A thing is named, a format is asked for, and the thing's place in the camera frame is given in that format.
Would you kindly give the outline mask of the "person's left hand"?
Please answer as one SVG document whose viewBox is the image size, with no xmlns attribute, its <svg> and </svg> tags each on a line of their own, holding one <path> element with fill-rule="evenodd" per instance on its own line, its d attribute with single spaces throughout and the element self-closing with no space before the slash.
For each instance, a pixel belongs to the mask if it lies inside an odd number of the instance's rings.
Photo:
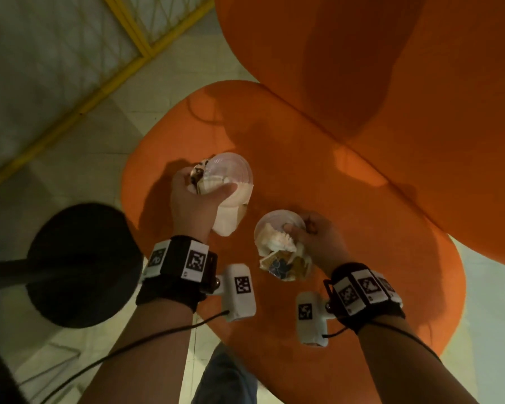
<svg viewBox="0 0 505 404">
<path fill-rule="evenodd" d="M 180 169 L 172 179 L 171 237 L 190 237 L 207 244 L 219 206 L 209 206 L 205 194 L 194 194 L 189 190 L 192 169 L 191 166 Z"/>
</svg>

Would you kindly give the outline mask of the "person's right hand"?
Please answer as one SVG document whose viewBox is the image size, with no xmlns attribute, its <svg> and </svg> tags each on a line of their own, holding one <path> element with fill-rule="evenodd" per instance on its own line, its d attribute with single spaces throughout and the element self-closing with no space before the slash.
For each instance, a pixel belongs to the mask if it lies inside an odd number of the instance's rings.
<svg viewBox="0 0 505 404">
<path fill-rule="evenodd" d="M 341 265 L 355 262 L 346 248 L 345 241 L 337 227 L 325 217 L 325 230 L 317 243 L 304 245 L 312 262 L 330 278 Z"/>
</svg>

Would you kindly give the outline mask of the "white plastic cup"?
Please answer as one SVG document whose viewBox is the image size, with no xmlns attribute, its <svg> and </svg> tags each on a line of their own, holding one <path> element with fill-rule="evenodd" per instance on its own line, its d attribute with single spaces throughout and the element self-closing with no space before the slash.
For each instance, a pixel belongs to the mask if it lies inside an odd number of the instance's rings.
<svg viewBox="0 0 505 404">
<path fill-rule="evenodd" d="M 246 214 L 254 188 L 253 173 L 249 163 L 236 153 L 221 153 L 210 159 L 229 161 L 231 163 L 231 183 L 238 185 L 233 195 L 219 206 L 213 226 L 216 234 L 228 237 L 235 232 Z"/>
</svg>

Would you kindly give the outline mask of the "clear plastic cup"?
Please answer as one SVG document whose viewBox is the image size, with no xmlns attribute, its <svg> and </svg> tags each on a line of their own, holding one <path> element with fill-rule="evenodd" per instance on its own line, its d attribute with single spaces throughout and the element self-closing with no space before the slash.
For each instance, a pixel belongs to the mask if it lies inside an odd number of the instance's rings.
<svg viewBox="0 0 505 404">
<path fill-rule="evenodd" d="M 302 218 L 297 213 L 290 210 L 274 210 L 267 213 L 258 221 L 254 230 L 254 242 L 260 257 L 266 257 L 273 252 L 263 247 L 258 240 L 259 233 L 266 223 L 270 223 L 274 229 L 282 232 L 284 232 L 283 225 L 288 223 L 294 224 L 300 228 L 305 228 Z"/>
</svg>

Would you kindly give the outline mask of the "printed wrapper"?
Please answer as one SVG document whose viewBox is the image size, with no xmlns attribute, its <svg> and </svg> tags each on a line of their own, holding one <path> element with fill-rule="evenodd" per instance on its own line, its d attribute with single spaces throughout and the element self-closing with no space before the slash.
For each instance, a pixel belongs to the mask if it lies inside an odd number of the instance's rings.
<svg viewBox="0 0 505 404">
<path fill-rule="evenodd" d="M 296 251 L 273 251 L 260 259 L 260 268 L 282 281 L 305 280 L 313 268 L 312 259 L 301 243 Z"/>
</svg>

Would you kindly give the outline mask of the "person's right forearm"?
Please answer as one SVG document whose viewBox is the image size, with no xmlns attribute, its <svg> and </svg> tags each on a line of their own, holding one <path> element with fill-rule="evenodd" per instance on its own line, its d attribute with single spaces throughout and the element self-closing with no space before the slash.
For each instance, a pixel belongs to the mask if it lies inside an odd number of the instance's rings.
<svg viewBox="0 0 505 404">
<path fill-rule="evenodd" d="M 382 404 L 478 404 L 405 319 L 377 317 L 357 337 Z"/>
</svg>

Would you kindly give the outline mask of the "person's left forearm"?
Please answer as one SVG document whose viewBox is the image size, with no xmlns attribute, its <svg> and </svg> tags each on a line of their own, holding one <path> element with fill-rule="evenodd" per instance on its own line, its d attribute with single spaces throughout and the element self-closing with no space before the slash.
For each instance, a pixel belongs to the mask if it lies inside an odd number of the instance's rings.
<svg viewBox="0 0 505 404">
<path fill-rule="evenodd" d="M 192 310 L 172 300 L 139 305 L 111 352 L 192 322 Z M 178 404 L 189 340 L 190 330 L 177 332 L 105 361 L 78 404 Z"/>
</svg>

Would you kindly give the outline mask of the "black wrist band with markers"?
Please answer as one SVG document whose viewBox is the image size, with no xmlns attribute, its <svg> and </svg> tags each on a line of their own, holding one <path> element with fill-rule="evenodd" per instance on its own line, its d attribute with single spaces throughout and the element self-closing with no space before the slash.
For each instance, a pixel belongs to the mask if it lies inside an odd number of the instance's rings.
<svg viewBox="0 0 505 404">
<path fill-rule="evenodd" d="M 355 334 L 380 316 L 405 319 L 399 294 L 383 274 L 362 263 L 339 265 L 323 285 L 331 313 Z"/>
<path fill-rule="evenodd" d="M 217 254 L 193 237 L 175 235 L 155 244 L 141 276 L 136 305 L 168 299 L 196 312 L 215 289 Z"/>
</svg>

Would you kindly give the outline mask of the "black round stool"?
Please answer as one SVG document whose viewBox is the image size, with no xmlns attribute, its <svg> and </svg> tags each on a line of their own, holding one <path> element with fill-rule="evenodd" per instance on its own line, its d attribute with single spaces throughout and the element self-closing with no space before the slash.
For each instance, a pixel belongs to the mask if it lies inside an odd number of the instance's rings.
<svg viewBox="0 0 505 404">
<path fill-rule="evenodd" d="M 83 329 L 121 311 L 139 284 L 143 260 L 121 210 L 79 203 L 40 228 L 25 258 L 0 261 L 0 290 L 22 285 L 47 321 Z"/>
</svg>

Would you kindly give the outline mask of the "yellow metal fence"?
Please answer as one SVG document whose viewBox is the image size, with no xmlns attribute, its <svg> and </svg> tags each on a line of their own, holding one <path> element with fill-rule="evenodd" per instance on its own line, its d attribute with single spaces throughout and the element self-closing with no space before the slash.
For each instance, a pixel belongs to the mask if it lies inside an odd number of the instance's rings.
<svg viewBox="0 0 505 404">
<path fill-rule="evenodd" d="M 0 184 L 214 0 L 0 0 Z"/>
</svg>

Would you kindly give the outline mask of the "person's blue jeans leg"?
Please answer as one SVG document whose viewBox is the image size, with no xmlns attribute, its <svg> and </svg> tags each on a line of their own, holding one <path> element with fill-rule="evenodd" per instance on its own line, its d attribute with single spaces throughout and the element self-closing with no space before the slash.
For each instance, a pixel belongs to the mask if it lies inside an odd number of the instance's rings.
<svg viewBox="0 0 505 404">
<path fill-rule="evenodd" d="M 214 349 L 191 404 L 257 404 L 258 379 L 224 343 Z"/>
</svg>

